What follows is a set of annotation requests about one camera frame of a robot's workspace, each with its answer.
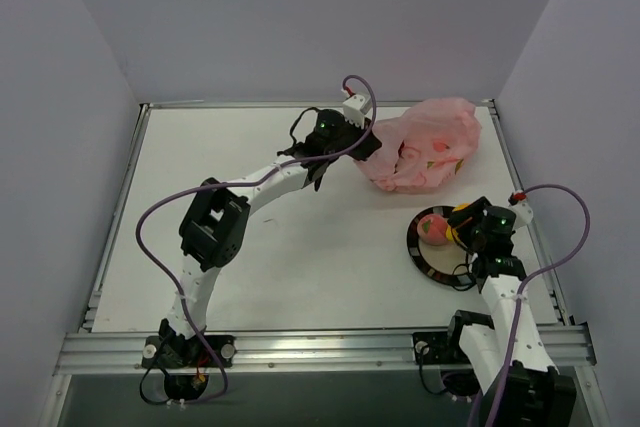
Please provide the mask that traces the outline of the orange fake fruit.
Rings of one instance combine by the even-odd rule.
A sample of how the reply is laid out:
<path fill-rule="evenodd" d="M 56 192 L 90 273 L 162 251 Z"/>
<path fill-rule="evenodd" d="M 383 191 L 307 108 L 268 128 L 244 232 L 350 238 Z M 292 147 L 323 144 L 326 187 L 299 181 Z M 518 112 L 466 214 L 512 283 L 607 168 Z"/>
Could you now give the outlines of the orange fake fruit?
<path fill-rule="evenodd" d="M 472 213 L 469 210 L 470 207 L 470 203 L 463 203 L 452 209 L 447 218 L 446 238 L 449 241 L 454 242 L 459 240 L 457 230 L 470 221 L 472 217 Z"/>

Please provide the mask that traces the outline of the pink fake peach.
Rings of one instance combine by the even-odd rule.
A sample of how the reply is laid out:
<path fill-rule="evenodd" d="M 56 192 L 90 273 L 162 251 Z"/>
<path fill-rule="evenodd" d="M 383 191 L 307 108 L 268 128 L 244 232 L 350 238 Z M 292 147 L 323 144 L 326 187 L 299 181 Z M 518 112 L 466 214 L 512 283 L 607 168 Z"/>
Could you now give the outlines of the pink fake peach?
<path fill-rule="evenodd" d="M 440 214 L 427 214 L 417 225 L 419 238 L 430 246 L 443 246 L 449 242 L 447 237 L 448 223 Z"/>

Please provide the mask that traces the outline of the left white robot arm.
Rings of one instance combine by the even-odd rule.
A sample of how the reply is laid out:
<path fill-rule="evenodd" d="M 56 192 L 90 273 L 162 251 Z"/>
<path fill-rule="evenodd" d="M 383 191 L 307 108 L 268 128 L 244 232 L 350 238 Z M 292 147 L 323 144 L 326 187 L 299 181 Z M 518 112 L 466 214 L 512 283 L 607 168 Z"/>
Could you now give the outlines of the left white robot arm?
<path fill-rule="evenodd" d="M 208 304 L 221 269 L 239 253 L 251 215 L 279 197 L 308 186 L 319 189 L 329 154 L 347 150 L 364 161 L 381 147 L 372 133 L 369 107 L 318 109 L 314 128 L 303 141 L 277 154 L 275 161 L 232 187 L 195 195 L 179 227 L 184 255 L 180 288 L 162 320 L 159 336 L 166 355 L 179 366 L 194 364 L 202 352 L 196 334 L 206 328 Z"/>

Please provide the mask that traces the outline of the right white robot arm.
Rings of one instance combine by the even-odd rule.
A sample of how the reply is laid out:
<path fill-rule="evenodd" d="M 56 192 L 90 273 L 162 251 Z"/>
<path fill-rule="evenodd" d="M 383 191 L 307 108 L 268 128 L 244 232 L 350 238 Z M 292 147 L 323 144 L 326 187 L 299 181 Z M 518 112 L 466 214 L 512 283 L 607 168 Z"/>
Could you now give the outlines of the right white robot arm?
<path fill-rule="evenodd" d="M 532 277 L 513 252 L 515 231 L 532 219 L 523 192 L 506 207 L 481 197 L 447 219 L 446 236 L 468 253 L 472 284 L 488 309 L 457 311 L 443 337 L 479 384 L 469 420 L 477 426 L 567 426 L 575 407 L 575 383 L 542 342 L 528 295 Z"/>

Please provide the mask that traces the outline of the pink plastic bag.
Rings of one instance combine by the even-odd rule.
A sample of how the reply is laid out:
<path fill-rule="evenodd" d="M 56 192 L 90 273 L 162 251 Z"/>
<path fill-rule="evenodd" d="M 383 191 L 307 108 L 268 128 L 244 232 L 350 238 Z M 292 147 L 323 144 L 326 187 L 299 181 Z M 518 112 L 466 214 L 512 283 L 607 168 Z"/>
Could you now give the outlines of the pink plastic bag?
<path fill-rule="evenodd" d="M 482 126 L 464 98 L 422 101 L 402 115 L 378 120 L 381 147 L 355 165 L 383 191 L 420 194 L 453 179 L 476 153 Z"/>

